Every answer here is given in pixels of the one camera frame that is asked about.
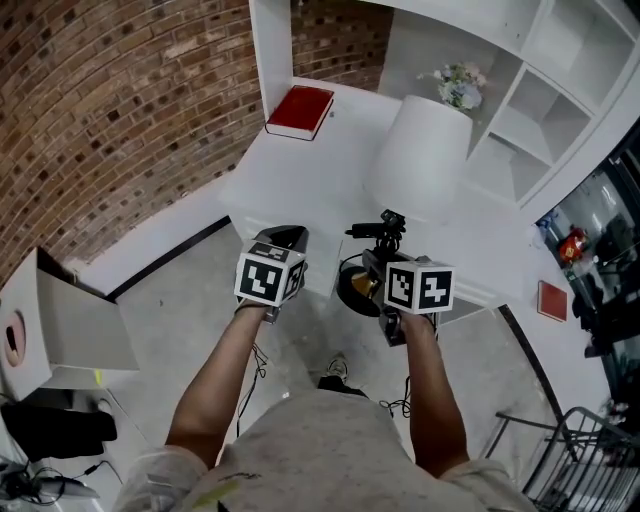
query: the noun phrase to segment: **gray shirt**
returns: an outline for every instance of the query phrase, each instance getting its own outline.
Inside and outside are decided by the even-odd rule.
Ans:
[[[316,390],[262,416],[208,471],[193,453],[162,447],[132,468],[116,512],[535,511],[504,468],[472,461],[435,479],[402,448],[387,410]]]

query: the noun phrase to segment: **person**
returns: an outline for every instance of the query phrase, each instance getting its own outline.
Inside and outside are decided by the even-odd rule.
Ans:
[[[115,511],[535,510],[499,463],[469,459],[433,326],[421,316],[403,314],[401,324],[415,463],[389,411],[346,386],[341,358],[324,389],[282,400],[223,450],[264,313],[249,301],[238,308],[182,396],[166,445],[133,465]]]

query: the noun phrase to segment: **flowers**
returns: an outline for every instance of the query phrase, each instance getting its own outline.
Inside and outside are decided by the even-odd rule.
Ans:
[[[427,76],[422,73],[418,79]],[[482,104],[480,89],[487,79],[473,62],[447,64],[444,69],[435,70],[432,76],[440,82],[438,92],[447,105],[466,113]]]

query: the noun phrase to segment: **wire rack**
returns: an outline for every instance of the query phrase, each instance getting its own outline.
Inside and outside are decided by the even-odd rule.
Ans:
[[[503,413],[496,416],[502,423],[487,458],[511,422],[549,431],[542,457],[522,489],[538,510],[631,512],[636,507],[640,510],[640,438],[582,407],[567,412],[558,426]]]

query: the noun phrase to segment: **black baseboard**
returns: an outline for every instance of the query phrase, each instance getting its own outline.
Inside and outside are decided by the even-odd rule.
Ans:
[[[549,382],[549,378],[542,368],[542,364],[540,364],[540,360],[538,359],[538,356],[536,356],[531,343],[529,343],[526,334],[522,330],[522,327],[520,327],[520,324],[518,323],[516,318],[513,316],[513,313],[511,312],[511,309],[509,309],[509,306],[507,306],[506,304],[500,306],[498,308],[498,311],[500,311],[500,313],[504,317],[514,336],[518,340],[520,347],[522,347],[523,352],[527,356],[529,364],[531,364],[536,377],[542,385],[542,391],[549,401],[549,405],[551,406],[553,415],[556,417],[556,421],[558,422],[558,424],[560,424],[564,416],[564,414],[562,413],[562,409],[560,408],[560,402],[558,402],[558,397],[556,397],[556,394],[551,387],[551,382]]]
[[[124,283],[122,283],[115,290],[113,290],[109,295],[107,295],[106,299],[110,302],[115,302],[118,297],[120,297],[124,292],[128,291],[133,286],[138,284],[145,277],[147,277],[150,274],[153,274],[156,270],[158,270],[160,267],[169,263],[172,259],[177,258],[182,253],[191,249],[194,245],[198,244],[199,242],[202,242],[205,238],[210,237],[216,231],[219,231],[220,229],[222,229],[223,227],[225,227],[227,224],[230,224],[230,223],[231,223],[231,219],[227,215],[226,217],[223,217],[219,221],[211,224],[211,226],[204,228],[199,233],[196,233],[188,240],[185,240],[180,245],[171,249],[168,253],[160,256],[157,260],[155,260],[153,263],[143,268],[137,274],[131,276]]]

